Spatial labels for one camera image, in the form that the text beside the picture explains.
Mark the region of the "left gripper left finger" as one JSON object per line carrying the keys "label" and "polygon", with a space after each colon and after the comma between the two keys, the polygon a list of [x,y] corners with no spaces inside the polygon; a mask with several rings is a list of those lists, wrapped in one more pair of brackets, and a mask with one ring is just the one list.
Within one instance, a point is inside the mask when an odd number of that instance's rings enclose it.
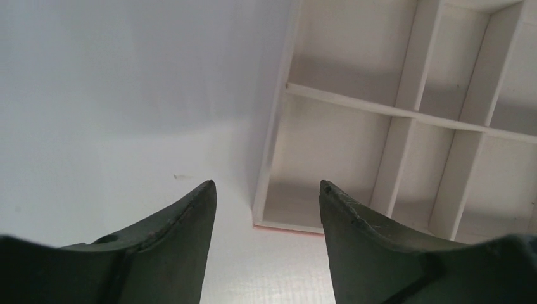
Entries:
{"label": "left gripper left finger", "polygon": [[199,303],[217,209],[206,180],[95,242],[53,248],[1,236],[2,303]]}

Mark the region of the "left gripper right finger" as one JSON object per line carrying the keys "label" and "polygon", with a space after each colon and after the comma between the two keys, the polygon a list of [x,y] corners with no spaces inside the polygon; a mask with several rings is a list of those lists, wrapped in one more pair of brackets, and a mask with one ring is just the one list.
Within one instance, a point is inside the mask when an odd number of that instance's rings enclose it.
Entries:
{"label": "left gripper right finger", "polygon": [[535,303],[536,236],[463,244],[416,231],[320,182],[337,303]]}

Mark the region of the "pink compartment tray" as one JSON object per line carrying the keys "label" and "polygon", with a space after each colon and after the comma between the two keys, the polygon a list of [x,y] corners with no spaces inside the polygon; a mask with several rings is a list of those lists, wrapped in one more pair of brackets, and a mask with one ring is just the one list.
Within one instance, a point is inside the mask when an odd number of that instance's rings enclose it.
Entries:
{"label": "pink compartment tray", "polygon": [[322,233],[319,182],[433,236],[536,232],[535,1],[292,1],[253,201]]}

